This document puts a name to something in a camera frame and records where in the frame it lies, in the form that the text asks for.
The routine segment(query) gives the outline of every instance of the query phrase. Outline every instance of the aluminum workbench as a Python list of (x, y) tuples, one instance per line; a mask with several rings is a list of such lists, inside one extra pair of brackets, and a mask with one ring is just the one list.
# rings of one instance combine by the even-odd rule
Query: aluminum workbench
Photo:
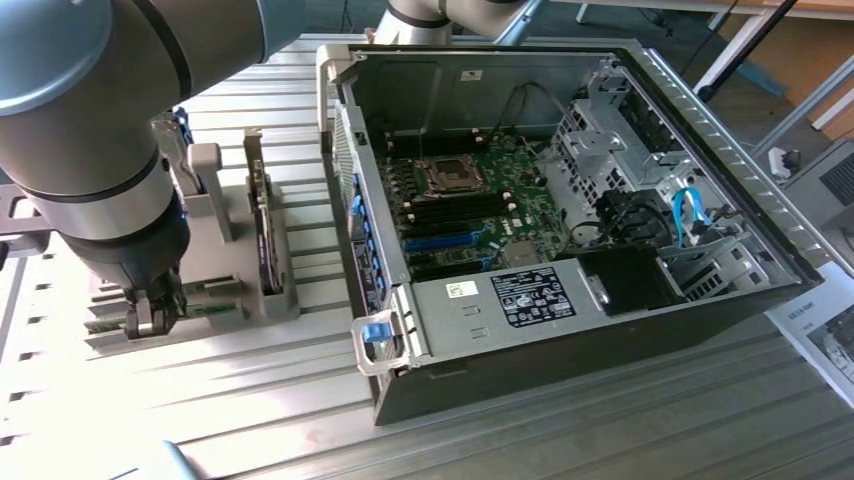
[(374, 427), (315, 114), (314, 51), (360, 41), (304, 35), (184, 104), (196, 141), (223, 146), (226, 185), (246, 176), (243, 129), (264, 128), (298, 320), (187, 320), (96, 352), (62, 242), (2, 272), (0, 478), (107, 478), (154, 439), (207, 477), (853, 478), (853, 412), (763, 317), (690, 350)]

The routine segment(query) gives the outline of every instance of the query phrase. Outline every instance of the wall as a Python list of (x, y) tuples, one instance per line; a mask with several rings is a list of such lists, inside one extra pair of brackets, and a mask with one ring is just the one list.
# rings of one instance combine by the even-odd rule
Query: wall
[[(746, 18), (745, 15), (730, 18), (721, 28), (723, 38), (733, 38)], [(793, 105), (798, 105), (853, 54), (854, 22), (786, 18), (754, 50), (750, 61), (789, 88), (786, 98)], [(853, 87), (854, 78), (813, 111), (812, 120), (821, 116)], [(837, 139), (853, 128), (854, 107), (849, 107), (825, 127), (825, 135)], [(854, 132), (846, 136), (854, 138)]]

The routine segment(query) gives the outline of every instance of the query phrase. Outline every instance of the warning label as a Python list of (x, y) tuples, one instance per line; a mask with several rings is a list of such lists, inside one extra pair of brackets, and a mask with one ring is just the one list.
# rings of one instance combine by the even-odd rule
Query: warning label
[(498, 275), (493, 277), (493, 286), (507, 323), (517, 328), (575, 316), (567, 292), (551, 267)]

